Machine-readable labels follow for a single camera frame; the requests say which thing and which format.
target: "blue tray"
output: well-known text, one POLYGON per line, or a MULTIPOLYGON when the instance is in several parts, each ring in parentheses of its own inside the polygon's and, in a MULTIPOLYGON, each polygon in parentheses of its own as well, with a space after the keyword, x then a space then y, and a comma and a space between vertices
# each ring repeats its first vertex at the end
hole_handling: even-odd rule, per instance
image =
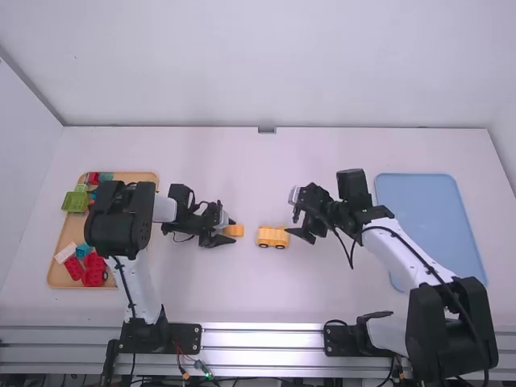
MULTIPOLYGON (((482 259, 459 187, 447 174, 382 173, 375 180, 378 204, 386 205, 407 235, 429 256, 459 277, 487 285, 482 259)), ((394 288, 402 291, 395 273, 394 288)))

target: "white table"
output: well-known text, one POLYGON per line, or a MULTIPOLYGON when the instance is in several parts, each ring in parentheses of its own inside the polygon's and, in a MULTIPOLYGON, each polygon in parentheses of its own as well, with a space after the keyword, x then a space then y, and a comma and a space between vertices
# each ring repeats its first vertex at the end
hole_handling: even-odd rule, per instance
MULTIPOLYGON (((286 198, 293 185, 314 181, 337 198, 335 173, 349 168, 365 170, 371 192, 375 176, 384 172, 449 173, 456 179, 488 275, 498 345, 508 351, 502 351, 500 371, 492 378, 516 379, 516 355, 510 353, 516 350, 516 200, 489 134, 481 129, 278 128, 275 135, 258 134, 255 127, 64 129, 0 293, 0 339, 26 344, 0 347, 0 372, 26 369, 27 359, 32 372, 48 369, 49 363, 56 372, 63 367, 100 371, 106 340, 118 336, 123 295, 50 289, 46 273, 65 218, 60 204, 77 177, 89 170, 139 170, 158 174, 163 195, 170 183, 180 182, 198 200, 220 199, 246 227, 236 244, 213 250, 194 241, 174 243, 155 227, 148 248, 152 279, 169 320, 214 328, 203 338, 203 359, 220 366, 216 374, 254 375, 265 369, 262 375, 384 376, 383 359, 327 359, 317 333, 330 318, 353 322, 376 310, 406 313, 408 297, 391 286, 381 262, 359 249, 352 271, 332 235, 314 246, 291 239, 284 251, 254 243, 259 225, 291 223, 286 198), (271 327, 278 336, 261 331, 271 327), (52 347, 59 340, 77 348, 52 347), (47 347, 38 352, 42 343, 47 347), (283 352, 226 350, 277 343, 283 352), (34 345, 30 351, 29 344, 34 345)), ((173 360, 155 357, 139 356, 139 364, 146 365, 136 371, 177 374, 173 360)), ((119 371, 127 372, 130 358, 120 360, 125 365, 119 371)))

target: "black cable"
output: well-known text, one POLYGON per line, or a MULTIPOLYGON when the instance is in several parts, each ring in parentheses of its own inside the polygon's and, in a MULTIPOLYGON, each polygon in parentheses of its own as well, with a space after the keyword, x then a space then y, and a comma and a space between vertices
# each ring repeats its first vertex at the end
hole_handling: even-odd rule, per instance
MULTIPOLYGON (((274 379, 276 381, 283 381, 285 383, 291 383, 290 381, 287 381, 286 379, 282 379, 280 377, 225 377, 223 379, 217 379, 217 381, 251 381, 255 379, 274 379)), ((201 385, 203 383, 210 382, 210 380, 200 381, 197 385, 201 385)))
MULTIPOLYGON (((114 261, 116 262, 116 265, 114 268, 120 272, 120 278, 122 278, 123 289, 126 292, 127 300, 129 301, 129 307, 131 308, 132 318, 136 321, 135 304, 132 301, 131 293, 129 292, 129 287, 127 286, 126 276, 123 272, 124 265, 120 263, 120 260, 116 256, 110 256, 110 257, 113 258, 114 261)), ((135 373, 135 366, 136 366, 136 345, 133 346, 130 380, 132 380, 132 376, 135 373)))
POLYGON ((468 387, 475 387, 474 385, 472 385, 471 383, 469 383, 468 381, 466 381, 462 377, 455 377, 455 379, 460 381, 460 383, 462 383, 463 385, 467 385, 468 387))
POLYGON ((353 240, 353 245, 352 245, 352 249, 351 249, 352 260, 353 260, 353 252, 355 251, 355 246, 356 246, 358 239, 360 238, 360 236, 362 234, 364 234, 364 232, 369 231, 369 230, 383 230, 383 231, 390 232, 391 236, 397 238, 400 242, 402 242, 403 245, 410 252, 412 252, 412 254, 414 254, 414 256, 423 264, 423 266, 425 266, 425 268, 428 270, 428 272, 430 274, 432 274, 435 277, 435 279, 443 286, 447 295, 456 304, 456 307, 459 310, 460 315, 462 315, 464 320, 466 320, 466 323, 468 324, 469 329, 473 333, 473 337, 476 341, 478 351, 481 354, 482 362, 484 363, 484 366, 486 367, 486 368, 484 368, 484 382, 482 383, 482 387, 486 387, 487 384, 489 383, 489 369, 487 368, 487 356, 485 355, 484 348, 482 347, 482 344, 481 344, 481 337, 478 334, 478 331, 476 330, 475 324, 473 324, 471 317, 469 317, 469 313, 466 311, 466 309, 464 308, 464 306, 462 305, 460 300, 455 296, 455 294, 452 291, 451 286, 449 284, 447 284, 446 282, 444 282, 443 278, 435 271, 435 268, 433 266, 431 266, 418 252, 416 252, 415 249, 412 246, 410 246, 410 244, 406 240, 404 240, 401 235, 399 235, 396 231, 394 231, 388 227, 369 226, 369 227, 363 228, 362 231, 360 231, 353 240))
POLYGON ((344 249, 344 252, 346 253, 346 258, 347 258, 347 262, 349 262, 349 267, 352 268, 352 270, 354 269, 353 267, 353 259, 352 257, 349 255, 349 253, 347 252, 347 248, 346 248, 346 245, 344 244, 344 242, 342 241, 342 238, 340 238, 340 235, 339 233, 337 232, 337 230, 332 227, 331 230, 333 231, 333 233, 335 234, 335 236, 337 237, 337 239, 339 240, 340 244, 342 245, 343 249, 344 249))
POLYGON ((176 243, 182 243, 182 242, 186 242, 188 240, 192 240, 193 238, 195 238, 195 235, 191 235, 189 236, 188 238, 186 239, 182 239, 182 240, 177 240, 176 239, 176 232, 175 231, 172 231, 173 235, 172 235, 172 240, 176 243))
POLYGON ((389 369, 389 374, 387 375, 387 377, 379 384, 377 385, 377 387, 382 387, 382 385, 384 385, 385 383, 387 383, 391 377, 391 375, 393 374, 393 370, 394 370, 394 357, 391 359, 390 361, 390 369, 389 369))

